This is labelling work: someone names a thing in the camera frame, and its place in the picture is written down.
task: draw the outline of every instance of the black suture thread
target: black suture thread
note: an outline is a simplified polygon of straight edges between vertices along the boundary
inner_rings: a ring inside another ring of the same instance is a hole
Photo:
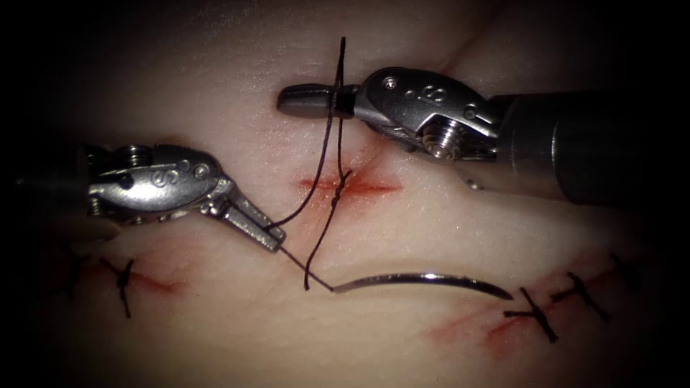
[[[285,248],[283,248],[283,247],[281,246],[281,247],[280,247],[280,251],[281,251],[282,253],[286,254],[287,257],[290,258],[290,260],[292,260],[292,261],[293,261],[298,267],[300,267],[306,274],[309,274],[309,276],[311,276],[311,278],[314,279],[318,284],[324,286],[328,291],[333,292],[333,287],[332,287],[330,284],[328,284],[328,283],[324,282],[323,280],[321,280],[321,279],[320,279],[318,276],[316,276],[313,272],[308,271],[308,270],[307,270],[307,267],[305,267],[304,264],[300,263],[300,261],[297,260],[297,258],[296,258],[293,254],[291,254],[287,249],[285,249]]]
[[[318,251],[318,248],[321,246],[321,242],[323,241],[323,238],[326,237],[326,232],[328,231],[328,227],[331,225],[331,221],[333,220],[333,214],[335,214],[335,212],[336,212],[336,206],[338,205],[338,201],[340,201],[340,194],[342,193],[343,189],[345,188],[345,181],[347,180],[347,177],[350,176],[350,173],[352,173],[352,170],[348,171],[343,176],[343,179],[340,181],[340,184],[338,185],[338,188],[336,189],[336,193],[333,196],[333,199],[331,200],[331,212],[328,214],[328,219],[326,220],[326,225],[323,226],[323,230],[321,231],[321,235],[318,237],[318,241],[316,242],[314,249],[312,249],[311,253],[309,254],[309,258],[307,259],[307,264],[305,265],[306,272],[304,273],[304,290],[305,291],[309,291],[309,277],[307,276],[307,274],[309,273],[309,269],[311,267],[311,262],[312,262],[312,260],[314,260],[314,255],[316,255],[316,251]]]
[[[130,259],[127,262],[127,266],[124,268],[124,271],[120,271],[111,262],[108,260],[105,260],[104,258],[101,257],[101,260],[99,260],[100,263],[108,268],[110,268],[111,271],[115,273],[117,276],[117,288],[120,291],[120,300],[122,300],[122,304],[124,305],[124,313],[127,316],[127,319],[130,319],[132,317],[132,314],[129,313],[129,303],[127,302],[127,294],[125,293],[124,289],[127,287],[129,284],[129,277],[132,274],[132,265],[134,264],[134,260]]]
[[[91,257],[79,256],[76,254],[67,244],[60,245],[64,251],[70,256],[70,272],[68,274],[67,280],[64,285],[59,286],[57,289],[47,293],[45,297],[50,297],[57,295],[61,292],[67,293],[67,299],[69,302],[74,301],[74,287],[79,283],[79,278],[81,277],[81,269],[86,260]]]
[[[530,307],[532,308],[531,311],[504,311],[503,316],[506,318],[511,318],[511,317],[530,317],[534,318],[537,320],[537,323],[539,323],[539,326],[541,326],[542,330],[544,330],[544,333],[548,337],[548,341],[550,343],[555,343],[558,341],[558,336],[556,333],[553,332],[553,329],[549,326],[548,320],[546,319],[546,315],[544,315],[544,312],[539,308],[539,306],[536,305],[532,301],[532,298],[530,295],[527,293],[527,290],[525,290],[524,287],[520,287],[520,292],[523,294],[525,299],[527,299],[527,303],[530,304]]]
[[[297,208],[296,211],[294,211],[292,214],[289,216],[285,217],[284,219],[280,221],[276,221],[274,223],[268,224],[266,227],[264,227],[265,231],[269,231],[270,229],[276,227],[276,226],[281,226],[285,223],[290,222],[294,217],[297,217],[304,208],[307,206],[309,203],[309,200],[311,200],[311,197],[314,195],[314,192],[316,192],[316,186],[318,185],[319,179],[321,179],[321,172],[323,170],[323,165],[326,162],[326,151],[328,150],[328,138],[331,136],[331,127],[333,125],[333,116],[335,114],[336,110],[336,101],[338,99],[338,93],[335,93],[340,86],[342,86],[343,83],[343,58],[345,55],[345,37],[342,37],[340,39],[340,57],[338,60],[338,70],[336,72],[336,81],[334,83],[333,90],[334,92],[331,93],[331,107],[328,111],[328,121],[326,122],[326,133],[323,135],[323,146],[321,148],[321,157],[318,160],[318,166],[316,168],[316,176],[314,177],[314,183],[311,185],[311,188],[309,189],[309,193],[307,193],[306,198],[304,198],[304,201],[302,201],[302,204],[300,205],[299,208]]]
[[[338,69],[336,70],[336,81],[334,83],[334,90],[338,90],[343,85],[344,82],[344,59],[345,59],[345,37],[342,37],[340,39],[340,55],[338,57]],[[331,108],[328,111],[328,123],[326,123],[326,128],[328,131],[331,130],[331,125],[333,125],[333,115],[335,114],[336,111],[336,99],[335,95],[337,93],[333,93],[333,98],[331,99]],[[304,273],[304,290],[309,291],[309,269],[311,268],[311,262],[314,259],[314,255],[316,255],[316,251],[318,251],[318,248],[321,246],[321,242],[323,241],[323,238],[326,236],[326,232],[328,231],[328,227],[331,225],[331,221],[333,220],[333,215],[336,212],[336,206],[338,205],[338,202],[340,201],[340,196],[343,192],[343,189],[345,188],[345,181],[347,180],[347,177],[352,173],[352,170],[348,171],[347,173],[343,174],[343,163],[342,163],[342,147],[343,147],[343,119],[339,119],[338,122],[338,176],[340,177],[340,183],[338,184],[338,187],[336,188],[336,192],[333,195],[333,199],[331,200],[331,212],[328,215],[328,220],[326,220],[326,225],[323,227],[323,230],[321,231],[321,235],[318,237],[318,241],[316,242],[316,245],[314,246],[314,249],[312,249],[311,253],[309,254],[309,258],[307,259],[307,264],[305,265],[305,273]]]
[[[637,292],[642,287],[640,273],[635,271],[632,265],[624,263],[616,254],[611,253],[610,257],[613,262],[616,263],[616,267],[618,267],[618,271],[623,278],[627,290],[630,292]]]
[[[608,322],[609,320],[611,320],[611,314],[604,311],[604,309],[602,309],[598,304],[595,303],[594,299],[592,299],[592,296],[589,295],[582,279],[580,279],[577,275],[575,275],[572,272],[567,272],[567,274],[568,277],[570,277],[573,281],[573,287],[570,290],[566,290],[552,295],[551,301],[557,303],[565,299],[569,295],[577,294],[580,295],[580,297],[584,301],[584,304],[589,306],[592,310],[594,310],[604,322]]]

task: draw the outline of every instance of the curved suture needle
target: curved suture needle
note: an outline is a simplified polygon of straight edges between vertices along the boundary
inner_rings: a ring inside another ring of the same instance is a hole
[[[512,295],[501,287],[491,283],[470,277],[457,277],[449,274],[434,273],[403,273],[403,274],[379,274],[367,276],[333,287],[333,292],[342,294],[344,292],[357,290],[364,287],[395,284],[421,284],[421,285],[445,285],[450,287],[460,287],[469,290],[483,292],[505,300],[512,300]]]

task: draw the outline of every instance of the silver metal instrument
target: silver metal instrument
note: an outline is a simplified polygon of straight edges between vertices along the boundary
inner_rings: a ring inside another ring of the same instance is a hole
[[[120,224],[170,221],[198,211],[276,252],[285,232],[242,194],[210,154],[158,144],[86,148],[88,214]]]
[[[302,118],[362,120],[399,148],[452,166],[472,190],[634,208],[650,185],[645,127],[625,93],[495,96],[438,73],[384,68],[360,86],[303,84],[277,109]]]

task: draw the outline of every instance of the engraved logo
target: engraved logo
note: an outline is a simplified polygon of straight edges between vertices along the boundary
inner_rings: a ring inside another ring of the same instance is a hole
[[[151,177],[151,182],[157,188],[165,187],[168,183],[174,185],[178,182],[178,176],[180,173],[176,170],[158,170],[153,173]]]

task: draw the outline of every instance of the pale tissue surface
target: pale tissue surface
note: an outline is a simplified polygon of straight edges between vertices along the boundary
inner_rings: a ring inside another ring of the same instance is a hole
[[[316,169],[325,123],[279,115],[276,93],[293,83],[332,82],[340,36],[348,39],[346,83],[401,65],[443,70],[486,96],[586,88],[613,61],[613,50],[601,50],[612,46],[611,38],[596,24],[581,28],[586,17],[576,7],[496,10],[489,2],[467,3],[142,7],[116,23],[101,49],[89,54],[91,66],[56,86],[68,88],[72,98],[49,110],[65,126],[92,128],[82,134],[91,141],[181,137],[213,152],[243,192],[279,218],[304,195],[293,183]],[[360,149],[370,139],[363,124],[346,122],[345,149]],[[565,271],[577,259],[600,261],[594,265],[600,271],[610,266],[608,250],[635,252],[629,223],[614,213],[471,193],[451,171],[390,147],[385,152],[385,168],[404,190],[357,220],[336,216],[313,267],[328,281],[432,270],[516,290]],[[315,219],[325,220],[326,211]],[[285,246],[305,258],[320,227],[288,224]],[[138,257],[141,273],[185,285],[166,297],[133,286],[140,292],[131,291],[134,318],[127,322],[110,284],[89,283],[107,296],[84,297],[76,308],[55,301],[56,310],[65,310],[51,329],[60,334],[56,343],[69,347],[69,338],[83,333],[98,339],[79,341],[79,356],[63,361],[83,368],[78,360],[95,360],[91,369],[98,375],[83,372],[91,381],[180,387],[577,385],[614,378],[594,372],[597,363],[610,365],[612,376],[621,372],[613,356],[620,349],[601,345],[610,340],[603,330],[580,329],[579,322],[591,317],[579,315],[562,333],[562,346],[545,345],[537,333],[496,371],[479,339],[461,334],[439,346],[428,335],[493,302],[488,297],[445,287],[333,296],[315,283],[304,293],[301,273],[285,257],[266,254],[201,217],[128,230],[105,246],[83,249],[122,258],[119,264]],[[611,293],[616,303],[627,297]],[[512,308],[526,308],[516,303]],[[618,305],[614,314],[633,309]],[[497,313],[480,320],[498,322]],[[61,323],[68,320],[84,324],[77,330]],[[105,323],[110,320],[118,323]],[[634,337],[653,318],[613,324]],[[544,360],[547,369],[541,368]]]

